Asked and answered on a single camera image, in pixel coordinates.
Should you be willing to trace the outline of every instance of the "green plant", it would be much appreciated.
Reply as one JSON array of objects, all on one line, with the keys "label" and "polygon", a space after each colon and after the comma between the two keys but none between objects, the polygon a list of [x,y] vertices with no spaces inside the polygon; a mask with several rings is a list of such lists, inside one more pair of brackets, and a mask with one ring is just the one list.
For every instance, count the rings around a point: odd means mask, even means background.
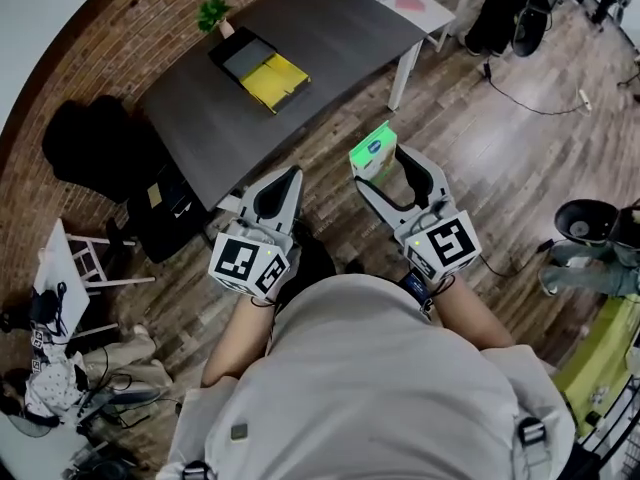
[{"label": "green plant", "polygon": [[229,9],[231,7],[224,0],[203,2],[198,13],[198,28],[203,32],[211,32]]}]

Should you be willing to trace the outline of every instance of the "potted plant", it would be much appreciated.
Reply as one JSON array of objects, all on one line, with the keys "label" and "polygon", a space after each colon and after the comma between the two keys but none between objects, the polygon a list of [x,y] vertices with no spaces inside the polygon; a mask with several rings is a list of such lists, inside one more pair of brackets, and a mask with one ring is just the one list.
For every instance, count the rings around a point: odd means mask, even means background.
[{"label": "potted plant", "polygon": [[224,17],[231,9],[224,0],[207,0],[200,6],[198,13],[198,28],[203,32],[211,32],[216,25],[224,38],[229,37],[235,31],[231,24]]}]

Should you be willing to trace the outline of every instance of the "brick wall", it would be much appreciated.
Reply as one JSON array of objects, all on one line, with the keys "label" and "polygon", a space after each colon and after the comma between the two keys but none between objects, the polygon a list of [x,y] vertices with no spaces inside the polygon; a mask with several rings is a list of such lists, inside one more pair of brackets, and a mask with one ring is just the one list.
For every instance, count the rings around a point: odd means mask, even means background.
[{"label": "brick wall", "polygon": [[[0,139],[0,300],[29,288],[37,249],[58,216],[70,230],[88,233],[100,232],[111,216],[125,218],[123,206],[54,178],[40,145],[55,110],[66,99],[89,102],[99,94],[133,108],[202,37],[195,21],[202,1],[89,0],[47,50]],[[237,10],[253,0],[227,1]]]}]

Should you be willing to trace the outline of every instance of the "green box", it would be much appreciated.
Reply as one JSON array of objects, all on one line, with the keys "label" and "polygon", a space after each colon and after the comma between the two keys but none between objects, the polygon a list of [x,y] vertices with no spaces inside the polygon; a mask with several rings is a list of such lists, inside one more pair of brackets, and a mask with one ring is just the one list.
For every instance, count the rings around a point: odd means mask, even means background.
[{"label": "green box", "polygon": [[378,126],[349,152],[353,176],[379,183],[393,166],[397,142],[389,121]]}]

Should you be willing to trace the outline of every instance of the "dark gray table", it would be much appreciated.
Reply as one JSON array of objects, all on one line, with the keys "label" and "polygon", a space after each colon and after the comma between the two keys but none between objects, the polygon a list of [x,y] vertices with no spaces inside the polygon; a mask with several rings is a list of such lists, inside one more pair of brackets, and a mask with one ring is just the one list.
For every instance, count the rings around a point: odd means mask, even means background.
[{"label": "dark gray table", "polygon": [[203,38],[144,94],[142,105],[207,210],[333,101],[422,41],[425,33],[375,0],[258,0],[231,19],[310,75],[278,114],[209,59]]}]

